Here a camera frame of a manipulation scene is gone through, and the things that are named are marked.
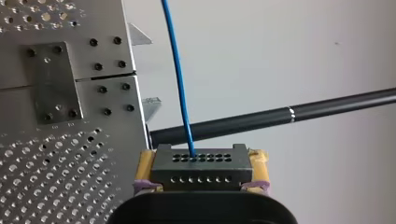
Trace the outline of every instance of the white wall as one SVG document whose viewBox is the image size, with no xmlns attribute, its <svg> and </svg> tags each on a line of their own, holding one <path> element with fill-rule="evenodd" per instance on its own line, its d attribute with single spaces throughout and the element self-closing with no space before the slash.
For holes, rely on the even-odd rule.
<svg viewBox="0 0 396 224">
<path fill-rule="evenodd" d="M 154 41 L 134 48 L 151 130 L 181 124 L 159 0 L 128 0 Z M 191 121 L 396 86 L 394 0 L 170 0 Z M 395 223 L 396 107 L 198 142 L 270 153 L 272 195 L 300 223 Z"/>
</svg>

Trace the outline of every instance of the blue cable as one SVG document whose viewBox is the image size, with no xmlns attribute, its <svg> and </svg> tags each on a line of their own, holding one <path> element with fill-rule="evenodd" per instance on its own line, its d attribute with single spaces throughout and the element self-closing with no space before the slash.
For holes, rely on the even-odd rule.
<svg viewBox="0 0 396 224">
<path fill-rule="evenodd" d="M 189 114 L 187 112 L 186 96 L 184 95 L 183 74 L 181 72 L 180 59 L 178 57 L 177 42 L 176 42 L 175 31 L 172 23 L 171 12 L 169 11 L 168 2 L 166 0 L 162 0 L 162 2 L 163 2 L 163 13 L 165 15 L 166 25 L 168 26 L 168 34 L 169 34 L 169 39 L 171 41 L 172 53 L 173 53 L 174 64 L 177 75 L 178 99 L 180 101 L 181 117 L 183 118 L 184 131 L 186 132 L 187 135 L 187 140 L 188 140 L 187 143 L 189 145 L 190 157 L 195 157 L 194 142 L 192 140 Z"/>
</svg>

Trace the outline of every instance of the screw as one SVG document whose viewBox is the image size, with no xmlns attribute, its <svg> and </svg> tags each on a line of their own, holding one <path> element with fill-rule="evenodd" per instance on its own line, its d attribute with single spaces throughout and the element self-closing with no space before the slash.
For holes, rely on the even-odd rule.
<svg viewBox="0 0 396 224">
<path fill-rule="evenodd" d="M 121 39 L 119 36 L 116 36 L 116 37 L 114 37 L 113 42 L 114 42 L 116 45 L 120 45 L 120 44 L 122 43 L 122 39 Z"/>
<path fill-rule="evenodd" d="M 104 87 L 104 86 L 101 86 L 101 87 L 99 87 L 98 91 L 99 91 L 100 93 L 106 93 L 106 92 L 107 92 L 107 88 Z"/>
<path fill-rule="evenodd" d="M 103 66 L 102 66 L 101 63 L 96 63 L 96 64 L 93 66 L 93 68 L 94 68 L 96 71 L 101 71 L 101 70 L 103 69 Z"/>
<path fill-rule="evenodd" d="M 103 113 L 104 113 L 106 116 L 110 116 L 112 112 L 111 112 L 111 109 L 105 108 L 105 109 L 103 110 Z"/>
<path fill-rule="evenodd" d="M 120 68 L 126 67 L 126 62 L 125 61 L 119 61 L 119 67 Z"/>
<path fill-rule="evenodd" d="M 92 38 L 92 39 L 90 40 L 90 45 L 93 46 L 93 47 L 98 46 L 98 40 L 95 39 L 95 38 Z"/>
<path fill-rule="evenodd" d="M 134 111 L 134 106 L 133 105 L 127 105 L 126 106 L 126 110 L 132 112 L 132 111 Z"/>
<path fill-rule="evenodd" d="M 37 55 L 37 53 L 33 49 L 28 49 L 27 50 L 27 56 L 33 58 Z"/>
<path fill-rule="evenodd" d="M 55 46 L 52 49 L 52 52 L 56 53 L 56 54 L 61 54 L 64 50 L 62 49 L 61 46 Z"/>
<path fill-rule="evenodd" d="M 70 117 L 70 118 L 75 118 L 77 115 L 78 115 L 77 110 L 71 109 L 71 110 L 69 111 L 69 117 Z"/>
<path fill-rule="evenodd" d="M 124 83 L 122 84 L 122 89 L 128 91 L 129 89 L 131 89 L 131 85 L 129 85 L 128 83 Z"/>
<path fill-rule="evenodd" d="M 53 119 L 53 115 L 52 114 L 46 114 L 44 116 L 44 120 L 52 120 Z"/>
</svg>

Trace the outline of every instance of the metal sheet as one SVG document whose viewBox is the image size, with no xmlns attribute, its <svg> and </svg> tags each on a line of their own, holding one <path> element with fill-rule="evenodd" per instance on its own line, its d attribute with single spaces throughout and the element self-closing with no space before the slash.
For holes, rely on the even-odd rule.
<svg viewBox="0 0 396 224">
<path fill-rule="evenodd" d="M 8 110 L 0 111 L 0 223 L 106 223 L 133 196 L 147 148 L 136 77 L 78 82 L 77 89 L 84 120 L 39 127 L 29 88 L 0 91 Z"/>
<path fill-rule="evenodd" d="M 121 0 L 7 0 L 1 3 L 0 89 L 31 85 L 23 72 L 19 53 L 23 45 L 64 41 L 69 47 L 75 79 L 134 71 Z M 115 37 L 119 37 L 120 42 L 115 41 Z M 119 61 L 125 61 L 125 67 L 120 67 Z M 94 70 L 95 63 L 100 63 L 103 69 Z"/>
<path fill-rule="evenodd" d="M 39 124 L 81 119 L 75 80 L 65 43 L 23 47 L 25 71 L 34 84 Z"/>
<path fill-rule="evenodd" d="M 245 145 L 230 149 L 196 149 L 190 158 L 187 149 L 159 145 L 150 180 L 165 190 L 239 190 L 252 178 L 252 167 Z"/>
</svg>

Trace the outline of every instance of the black rod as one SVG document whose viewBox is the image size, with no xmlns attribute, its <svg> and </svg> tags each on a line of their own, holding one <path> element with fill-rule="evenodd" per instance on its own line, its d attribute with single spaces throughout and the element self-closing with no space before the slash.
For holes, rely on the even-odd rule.
<svg viewBox="0 0 396 224">
<path fill-rule="evenodd" d="M 191 131 L 194 141 L 199 141 L 393 103 L 396 103 L 395 88 L 195 123 Z M 187 142 L 183 126 L 153 131 L 150 135 L 154 147 Z"/>
</svg>

